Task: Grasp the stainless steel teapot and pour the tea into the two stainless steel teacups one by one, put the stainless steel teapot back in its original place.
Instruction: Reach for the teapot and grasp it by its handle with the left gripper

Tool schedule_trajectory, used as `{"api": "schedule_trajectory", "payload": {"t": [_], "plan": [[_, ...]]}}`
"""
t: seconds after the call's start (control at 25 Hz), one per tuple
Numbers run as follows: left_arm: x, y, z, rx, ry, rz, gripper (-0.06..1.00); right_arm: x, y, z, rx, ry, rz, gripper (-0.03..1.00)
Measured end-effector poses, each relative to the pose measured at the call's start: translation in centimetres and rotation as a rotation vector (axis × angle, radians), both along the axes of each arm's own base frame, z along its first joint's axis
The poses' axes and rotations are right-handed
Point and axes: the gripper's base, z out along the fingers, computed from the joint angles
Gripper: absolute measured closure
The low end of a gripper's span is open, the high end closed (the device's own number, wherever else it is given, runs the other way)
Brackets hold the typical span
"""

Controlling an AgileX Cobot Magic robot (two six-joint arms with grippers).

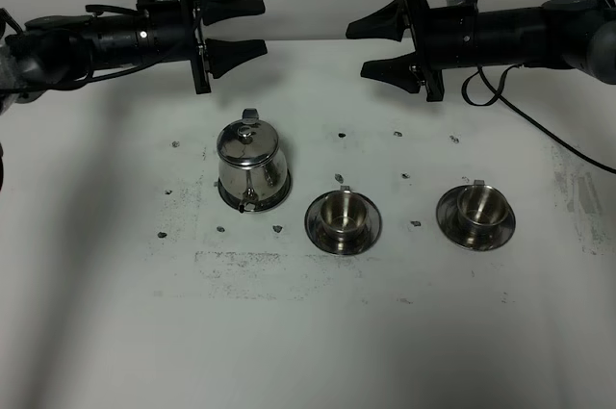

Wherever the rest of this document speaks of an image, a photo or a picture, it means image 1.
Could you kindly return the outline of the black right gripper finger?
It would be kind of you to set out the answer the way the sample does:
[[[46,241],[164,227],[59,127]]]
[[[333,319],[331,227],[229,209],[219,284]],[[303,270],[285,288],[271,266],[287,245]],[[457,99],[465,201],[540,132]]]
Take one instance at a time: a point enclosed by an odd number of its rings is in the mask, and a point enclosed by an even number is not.
[[[409,93],[418,93],[425,83],[415,52],[392,59],[365,62],[360,76]]]
[[[394,0],[377,12],[349,23],[346,38],[401,41],[408,27],[406,0]]]

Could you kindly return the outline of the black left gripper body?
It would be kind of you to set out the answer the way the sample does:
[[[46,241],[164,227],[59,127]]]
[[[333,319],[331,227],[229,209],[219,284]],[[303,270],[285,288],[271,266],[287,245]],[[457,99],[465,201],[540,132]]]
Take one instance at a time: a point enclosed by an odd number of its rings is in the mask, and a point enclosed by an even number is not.
[[[141,64],[188,61],[195,92],[211,91],[204,63],[204,43],[197,35],[199,21],[195,0],[138,0],[141,13],[138,37]]]

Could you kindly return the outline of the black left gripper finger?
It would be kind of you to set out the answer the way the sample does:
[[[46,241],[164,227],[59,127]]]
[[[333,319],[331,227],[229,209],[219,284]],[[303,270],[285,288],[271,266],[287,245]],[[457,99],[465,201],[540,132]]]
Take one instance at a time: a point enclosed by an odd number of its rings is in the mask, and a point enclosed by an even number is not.
[[[207,71],[219,79],[235,67],[268,53],[262,39],[226,41],[207,38],[205,40]]]
[[[264,0],[200,0],[202,23],[209,26],[223,20],[264,14]]]

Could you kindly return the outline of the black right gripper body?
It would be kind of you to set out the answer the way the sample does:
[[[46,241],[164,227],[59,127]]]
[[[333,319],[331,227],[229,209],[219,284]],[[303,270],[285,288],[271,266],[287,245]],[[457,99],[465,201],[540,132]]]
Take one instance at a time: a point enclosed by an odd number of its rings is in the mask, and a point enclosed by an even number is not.
[[[406,0],[408,29],[425,78],[422,88],[428,102],[443,99],[442,71],[460,66],[462,53],[474,42],[477,2],[467,0],[461,6],[432,8],[427,0]]]

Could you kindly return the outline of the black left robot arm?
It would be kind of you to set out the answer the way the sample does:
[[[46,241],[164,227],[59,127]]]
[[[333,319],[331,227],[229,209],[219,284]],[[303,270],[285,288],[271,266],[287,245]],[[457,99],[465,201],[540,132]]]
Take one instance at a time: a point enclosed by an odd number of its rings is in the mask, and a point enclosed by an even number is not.
[[[268,49],[261,39],[204,38],[203,27],[265,10],[263,0],[137,0],[133,9],[92,4],[82,15],[43,16],[23,26],[2,11],[1,26],[14,32],[1,37],[1,109],[183,61],[196,93],[208,93],[212,79]]]

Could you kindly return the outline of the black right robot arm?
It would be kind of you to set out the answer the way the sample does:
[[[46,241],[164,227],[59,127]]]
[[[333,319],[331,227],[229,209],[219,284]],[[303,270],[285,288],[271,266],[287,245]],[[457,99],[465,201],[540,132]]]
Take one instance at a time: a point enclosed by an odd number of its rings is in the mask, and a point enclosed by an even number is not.
[[[415,94],[443,99],[446,69],[521,65],[577,69],[615,82],[615,0],[550,0],[539,7],[480,12],[478,0],[394,0],[351,22],[349,39],[402,40],[409,33],[413,52],[363,64],[364,78]]]

